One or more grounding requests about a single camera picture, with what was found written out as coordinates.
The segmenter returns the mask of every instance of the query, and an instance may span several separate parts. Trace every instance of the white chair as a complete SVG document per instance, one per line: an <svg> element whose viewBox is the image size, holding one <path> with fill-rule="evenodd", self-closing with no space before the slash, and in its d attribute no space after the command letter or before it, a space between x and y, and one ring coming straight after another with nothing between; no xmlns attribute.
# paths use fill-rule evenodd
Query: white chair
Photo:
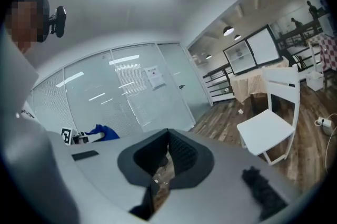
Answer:
<svg viewBox="0 0 337 224"><path fill-rule="evenodd" d="M297 65L275 69L263 68L268 95L268 110L237 125L241 145L253 155L263 154L269 165L286 159L294 140L300 110L300 81ZM271 94L295 103L293 123L290 125L272 112ZM290 137L285 154L271 161L266 151Z"/></svg>

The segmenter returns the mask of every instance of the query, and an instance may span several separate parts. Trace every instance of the power outlet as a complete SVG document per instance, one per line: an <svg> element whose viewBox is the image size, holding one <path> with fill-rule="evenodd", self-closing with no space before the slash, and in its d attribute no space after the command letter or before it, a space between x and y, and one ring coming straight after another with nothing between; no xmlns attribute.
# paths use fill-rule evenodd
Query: power outlet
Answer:
<svg viewBox="0 0 337 224"><path fill-rule="evenodd" d="M331 120L323 118L323 117L318 117L317 123L327 128L331 127Z"/></svg>

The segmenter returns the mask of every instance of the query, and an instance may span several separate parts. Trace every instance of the white bin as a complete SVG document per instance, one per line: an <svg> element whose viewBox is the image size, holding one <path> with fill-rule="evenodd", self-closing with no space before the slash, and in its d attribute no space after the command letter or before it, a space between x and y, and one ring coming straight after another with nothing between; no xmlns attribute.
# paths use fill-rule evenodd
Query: white bin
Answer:
<svg viewBox="0 0 337 224"><path fill-rule="evenodd" d="M313 71L306 76L306 84L312 90L317 91L323 88L323 74Z"/></svg>

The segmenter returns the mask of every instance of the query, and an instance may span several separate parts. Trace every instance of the black pendant lamp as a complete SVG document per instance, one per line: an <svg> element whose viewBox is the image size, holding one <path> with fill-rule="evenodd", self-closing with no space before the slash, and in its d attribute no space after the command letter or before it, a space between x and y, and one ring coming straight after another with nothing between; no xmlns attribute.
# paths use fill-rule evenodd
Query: black pendant lamp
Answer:
<svg viewBox="0 0 337 224"><path fill-rule="evenodd" d="M233 33L234 28L231 26L226 26L223 30L223 35L228 36L229 34Z"/></svg>

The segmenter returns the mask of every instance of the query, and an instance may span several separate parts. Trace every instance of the checkered tablecloth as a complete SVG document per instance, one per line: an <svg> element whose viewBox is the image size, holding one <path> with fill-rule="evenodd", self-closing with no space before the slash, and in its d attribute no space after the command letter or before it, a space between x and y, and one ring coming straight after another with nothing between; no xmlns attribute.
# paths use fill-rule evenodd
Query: checkered tablecloth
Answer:
<svg viewBox="0 0 337 224"><path fill-rule="evenodd" d="M283 61L266 67L273 68L288 66L289 61L286 58L283 58ZM262 76L262 69L256 69L241 75L235 75L231 77L230 80L234 96L242 104L251 94L267 93Z"/></svg>
<svg viewBox="0 0 337 224"><path fill-rule="evenodd" d="M320 33L306 40L308 44L319 43L323 70L337 70L337 38Z"/></svg>

